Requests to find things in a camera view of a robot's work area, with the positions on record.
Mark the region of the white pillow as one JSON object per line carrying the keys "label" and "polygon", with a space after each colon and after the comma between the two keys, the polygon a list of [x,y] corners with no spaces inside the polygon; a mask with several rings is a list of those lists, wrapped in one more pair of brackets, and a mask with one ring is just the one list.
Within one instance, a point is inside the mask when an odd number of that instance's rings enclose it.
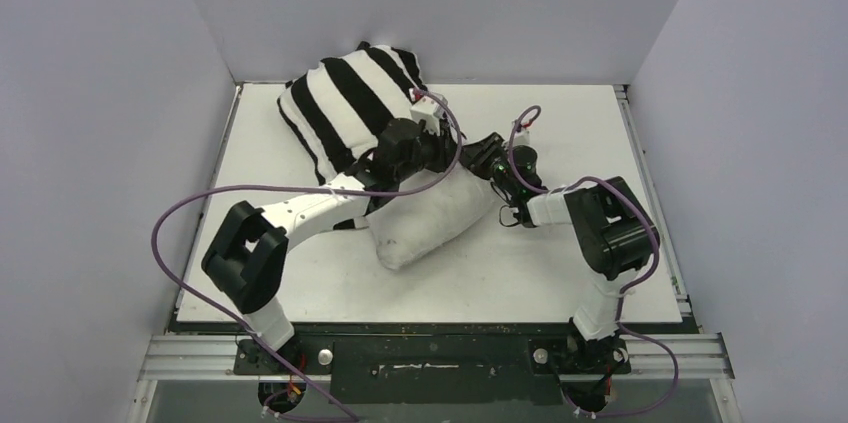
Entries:
{"label": "white pillow", "polygon": [[398,271],[460,236],[496,200],[487,181],[457,166],[435,186],[395,198],[356,222],[370,230],[381,266]]}

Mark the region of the black white striped pillowcase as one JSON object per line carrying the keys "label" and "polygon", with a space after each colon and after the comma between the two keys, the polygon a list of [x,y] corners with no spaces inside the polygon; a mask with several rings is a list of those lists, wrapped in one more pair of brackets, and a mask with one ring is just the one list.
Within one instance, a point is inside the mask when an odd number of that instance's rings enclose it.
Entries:
{"label": "black white striped pillowcase", "polygon": [[410,50],[361,42],[285,83],[276,105],[320,185],[377,146],[394,118],[411,116],[411,90],[426,87]]}

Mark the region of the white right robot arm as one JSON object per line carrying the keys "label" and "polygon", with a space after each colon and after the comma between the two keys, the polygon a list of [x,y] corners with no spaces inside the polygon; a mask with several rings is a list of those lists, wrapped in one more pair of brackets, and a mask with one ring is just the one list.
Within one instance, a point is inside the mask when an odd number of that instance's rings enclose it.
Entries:
{"label": "white right robot arm", "polygon": [[549,190],[537,173],[538,153],[497,133],[464,147],[460,164],[490,183],[510,210],[512,225],[570,225],[590,280],[570,318],[579,335],[566,347],[568,362],[589,371],[606,355],[603,339],[619,332],[623,295],[659,249],[656,226],[621,177],[591,187]]}

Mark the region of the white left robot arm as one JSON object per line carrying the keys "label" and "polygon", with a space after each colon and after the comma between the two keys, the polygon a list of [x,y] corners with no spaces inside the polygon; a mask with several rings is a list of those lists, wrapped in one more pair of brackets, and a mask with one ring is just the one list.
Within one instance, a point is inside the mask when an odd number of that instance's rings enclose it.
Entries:
{"label": "white left robot arm", "polygon": [[299,358],[293,324],[277,298],[289,251],[340,222],[378,211],[399,196],[402,182],[423,170],[450,172],[462,144],[462,134],[447,120],[430,132],[423,121],[396,118],[375,148],[325,185],[264,207],[242,201],[230,208],[201,267],[262,342],[265,365],[284,373]]}

